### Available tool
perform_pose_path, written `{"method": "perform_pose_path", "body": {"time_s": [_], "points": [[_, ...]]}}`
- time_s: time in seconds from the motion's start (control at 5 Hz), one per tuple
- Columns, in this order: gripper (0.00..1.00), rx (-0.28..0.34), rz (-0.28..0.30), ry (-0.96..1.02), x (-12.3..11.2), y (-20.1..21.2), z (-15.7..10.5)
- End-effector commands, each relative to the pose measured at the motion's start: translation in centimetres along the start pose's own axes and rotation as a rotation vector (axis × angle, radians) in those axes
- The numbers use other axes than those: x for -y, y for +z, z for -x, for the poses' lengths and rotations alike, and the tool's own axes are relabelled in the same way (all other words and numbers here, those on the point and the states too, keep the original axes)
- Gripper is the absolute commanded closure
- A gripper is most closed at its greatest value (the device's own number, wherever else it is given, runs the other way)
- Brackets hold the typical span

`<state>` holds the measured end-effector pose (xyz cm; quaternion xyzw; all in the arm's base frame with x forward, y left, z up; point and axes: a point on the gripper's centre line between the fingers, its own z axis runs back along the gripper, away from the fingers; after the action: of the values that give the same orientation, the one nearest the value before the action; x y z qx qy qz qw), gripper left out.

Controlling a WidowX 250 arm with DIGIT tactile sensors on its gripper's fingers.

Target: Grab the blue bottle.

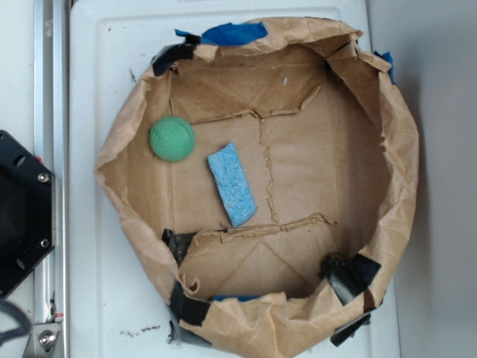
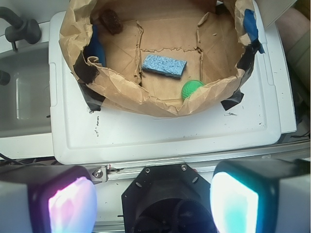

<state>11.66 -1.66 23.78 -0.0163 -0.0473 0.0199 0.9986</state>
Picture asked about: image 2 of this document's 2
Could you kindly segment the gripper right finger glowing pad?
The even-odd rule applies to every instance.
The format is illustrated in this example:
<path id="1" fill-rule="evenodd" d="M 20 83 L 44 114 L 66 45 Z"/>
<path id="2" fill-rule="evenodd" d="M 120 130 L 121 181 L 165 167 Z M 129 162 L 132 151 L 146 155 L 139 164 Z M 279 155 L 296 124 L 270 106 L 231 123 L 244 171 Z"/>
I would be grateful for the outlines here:
<path id="1" fill-rule="evenodd" d="M 221 233 L 309 233 L 311 163 L 223 160 L 213 173 L 210 206 Z"/>

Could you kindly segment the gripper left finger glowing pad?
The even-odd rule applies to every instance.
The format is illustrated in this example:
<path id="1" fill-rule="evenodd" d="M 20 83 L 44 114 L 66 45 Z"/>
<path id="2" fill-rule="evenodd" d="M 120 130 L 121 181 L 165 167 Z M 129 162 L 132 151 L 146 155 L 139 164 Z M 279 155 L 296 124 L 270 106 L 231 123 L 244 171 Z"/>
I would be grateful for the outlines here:
<path id="1" fill-rule="evenodd" d="M 90 233 L 97 194 L 83 166 L 3 166 L 2 233 Z"/>

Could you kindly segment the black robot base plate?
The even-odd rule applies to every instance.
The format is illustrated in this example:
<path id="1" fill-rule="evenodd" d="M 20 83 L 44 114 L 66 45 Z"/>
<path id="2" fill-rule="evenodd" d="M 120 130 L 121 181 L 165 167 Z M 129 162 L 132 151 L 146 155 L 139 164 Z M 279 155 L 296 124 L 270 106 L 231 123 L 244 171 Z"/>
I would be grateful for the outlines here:
<path id="1" fill-rule="evenodd" d="M 145 167 L 121 196 L 127 233 L 215 233 L 210 183 L 187 164 Z"/>

